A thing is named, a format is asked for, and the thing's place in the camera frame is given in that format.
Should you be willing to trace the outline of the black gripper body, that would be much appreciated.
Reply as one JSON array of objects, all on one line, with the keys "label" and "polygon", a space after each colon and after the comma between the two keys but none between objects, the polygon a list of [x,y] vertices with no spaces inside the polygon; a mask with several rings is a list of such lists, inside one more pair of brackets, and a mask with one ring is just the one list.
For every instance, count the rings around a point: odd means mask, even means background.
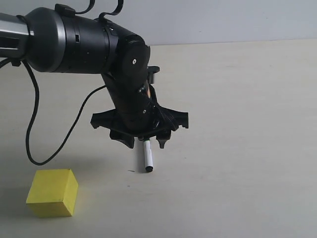
[{"label": "black gripper body", "polygon": [[189,127],[189,114],[161,106],[148,83],[132,90],[116,83],[106,88],[114,109],[93,114],[90,123],[109,129],[111,139],[169,139],[173,131]]}]

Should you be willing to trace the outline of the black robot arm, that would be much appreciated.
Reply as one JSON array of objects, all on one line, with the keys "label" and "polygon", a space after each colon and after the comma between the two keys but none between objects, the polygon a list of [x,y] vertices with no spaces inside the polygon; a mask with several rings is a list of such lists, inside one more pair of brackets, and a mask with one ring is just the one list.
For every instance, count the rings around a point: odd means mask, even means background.
[{"label": "black robot arm", "polygon": [[0,15],[0,55],[26,60],[39,72],[99,74],[114,109],[92,115],[94,128],[110,130],[110,138],[134,147],[135,139],[155,137],[163,148],[179,127],[188,128],[186,112],[158,104],[153,87],[159,67],[149,66],[151,49],[144,39],[106,19],[89,19],[56,4],[27,15]]}]

